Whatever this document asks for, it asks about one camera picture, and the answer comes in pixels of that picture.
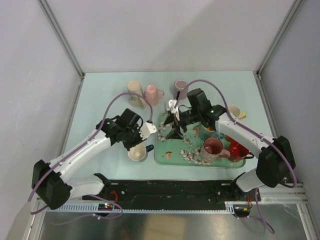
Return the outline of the orange mug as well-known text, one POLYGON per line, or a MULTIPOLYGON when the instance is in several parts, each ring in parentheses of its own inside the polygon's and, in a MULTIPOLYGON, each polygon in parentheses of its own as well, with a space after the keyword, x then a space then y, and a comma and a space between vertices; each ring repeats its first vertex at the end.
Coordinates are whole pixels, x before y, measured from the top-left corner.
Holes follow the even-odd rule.
POLYGON ((230 136, 228 136, 228 135, 226 135, 224 138, 225 138, 225 140, 228 141, 228 142, 232 142, 232 141, 233 141, 233 139, 232 139, 230 136))

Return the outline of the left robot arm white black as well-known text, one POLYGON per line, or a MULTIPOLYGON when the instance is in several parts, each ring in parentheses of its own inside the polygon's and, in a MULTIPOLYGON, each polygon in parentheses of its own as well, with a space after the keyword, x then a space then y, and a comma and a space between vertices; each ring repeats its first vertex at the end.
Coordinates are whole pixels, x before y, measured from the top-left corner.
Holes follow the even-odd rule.
POLYGON ((140 115, 125 109, 121 115, 105 118, 81 143, 67 153, 44 162, 42 159, 33 166, 32 194, 37 194, 51 210, 56 210, 71 198, 95 195, 107 199, 111 187, 106 178, 95 173, 88 180, 70 179, 74 173, 95 155, 122 143, 127 151, 144 142, 157 131, 151 120, 143 121, 140 115))

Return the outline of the blue floral mug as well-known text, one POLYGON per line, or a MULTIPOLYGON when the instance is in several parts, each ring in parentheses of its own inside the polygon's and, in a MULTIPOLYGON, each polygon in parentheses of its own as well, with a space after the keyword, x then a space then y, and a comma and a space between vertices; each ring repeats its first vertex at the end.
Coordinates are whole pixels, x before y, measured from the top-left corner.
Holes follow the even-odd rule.
POLYGON ((211 138, 211 137, 222 140, 226 136, 222 132, 216 131, 210 127, 204 127, 203 125, 199 126, 198 134, 199 134, 199 138, 203 141, 205 141, 207 138, 211 138))

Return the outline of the cream floral mug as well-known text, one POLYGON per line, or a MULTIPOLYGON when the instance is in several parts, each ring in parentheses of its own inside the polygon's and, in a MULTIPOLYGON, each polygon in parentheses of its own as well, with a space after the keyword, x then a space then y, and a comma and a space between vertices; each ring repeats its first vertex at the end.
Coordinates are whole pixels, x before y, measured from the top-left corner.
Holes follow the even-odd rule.
POLYGON ((142 85, 138 80, 132 80, 127 84, 127 90, 130 93, 135 93, 137 95, 142 96, 143 98, 135 95, 135 94, 130 94, 129 95, 129 103, 133 106, 133 107, 137 107, 137 108, 144 108, 147 106, 146 101, 144 100, 144 93, 143 93, 143 89, 142 89, 142 85))

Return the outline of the light pink mug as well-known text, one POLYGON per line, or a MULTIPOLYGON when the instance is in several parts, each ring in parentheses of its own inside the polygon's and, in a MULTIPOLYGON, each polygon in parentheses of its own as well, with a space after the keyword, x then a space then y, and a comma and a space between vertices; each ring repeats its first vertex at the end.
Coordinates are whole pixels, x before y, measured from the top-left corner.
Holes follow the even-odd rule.
POLYGON ((152 106, 156 106, 159 103, 160 98, 165 96, 165 92, 154 85, 148 85, 144 91, 144 95, 152 106))

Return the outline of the red mug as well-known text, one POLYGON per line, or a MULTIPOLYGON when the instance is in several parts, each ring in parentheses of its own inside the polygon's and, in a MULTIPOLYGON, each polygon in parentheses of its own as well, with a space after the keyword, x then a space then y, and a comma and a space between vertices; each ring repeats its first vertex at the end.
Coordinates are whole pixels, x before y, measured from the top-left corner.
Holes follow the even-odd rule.
POLYGON ((235 140, 230 143, 228 151, 230 152, 228 160, 234 163, 255 157, 252 152, 235 140))

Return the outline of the dark green mug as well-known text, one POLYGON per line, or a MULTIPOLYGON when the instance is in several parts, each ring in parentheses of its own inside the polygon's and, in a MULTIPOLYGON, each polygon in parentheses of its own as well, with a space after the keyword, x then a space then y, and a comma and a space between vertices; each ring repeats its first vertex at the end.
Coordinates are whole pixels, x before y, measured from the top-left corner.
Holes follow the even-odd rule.
POLYGON ((154 150, 154 148, 155 146, 153 144, 145 146, 140 143, 135 147, 132 147, 127 154, 132 161, 143 162, 147 159, 149 152, 154 150))

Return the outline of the mauve mug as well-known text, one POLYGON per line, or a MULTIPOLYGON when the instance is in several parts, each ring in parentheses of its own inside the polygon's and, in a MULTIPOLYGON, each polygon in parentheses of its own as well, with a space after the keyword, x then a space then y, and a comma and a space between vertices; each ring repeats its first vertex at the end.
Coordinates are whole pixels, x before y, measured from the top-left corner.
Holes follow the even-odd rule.
POLYGON ((177 98, 178 93, 181 100, 186 99, 188 91, 189 87, 188 82, 186 80, 179 79, 174 83, 173 96, 175 99, 177 98))

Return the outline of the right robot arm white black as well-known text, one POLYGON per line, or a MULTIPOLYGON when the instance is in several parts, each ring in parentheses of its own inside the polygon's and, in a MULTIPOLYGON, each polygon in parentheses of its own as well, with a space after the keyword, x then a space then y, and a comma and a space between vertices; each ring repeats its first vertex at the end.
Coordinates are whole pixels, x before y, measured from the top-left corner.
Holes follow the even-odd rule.
POLYGON ((276 187, 288 175, 294 174, 296 166, 290 142, 283 136, 262 135, 250 129, 229 113, 226 107, 212 105, 203 90, 197 88, 187 94, 190 108, 179 110, 178 101, 170 99, 165 103, 168 116, 166 124, 172 125, 167 139, 182 139, 187 126, 201 123, 223 133, 244 146, 257 158, 257 166, 242 173, 231 187, 232 197, 238 201, 249 195, 249 191, 267 186, 276 187))

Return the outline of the yellow mug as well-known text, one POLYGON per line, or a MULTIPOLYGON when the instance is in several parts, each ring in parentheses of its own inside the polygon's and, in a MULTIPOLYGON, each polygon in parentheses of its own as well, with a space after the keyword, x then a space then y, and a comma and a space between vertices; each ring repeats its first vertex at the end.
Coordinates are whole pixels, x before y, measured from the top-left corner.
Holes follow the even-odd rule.
POLYGON ((243 120, 247 117, 247 114, 242 112, 240 108, 234 104, 228 105, 228 110, 238 120, 243 120))

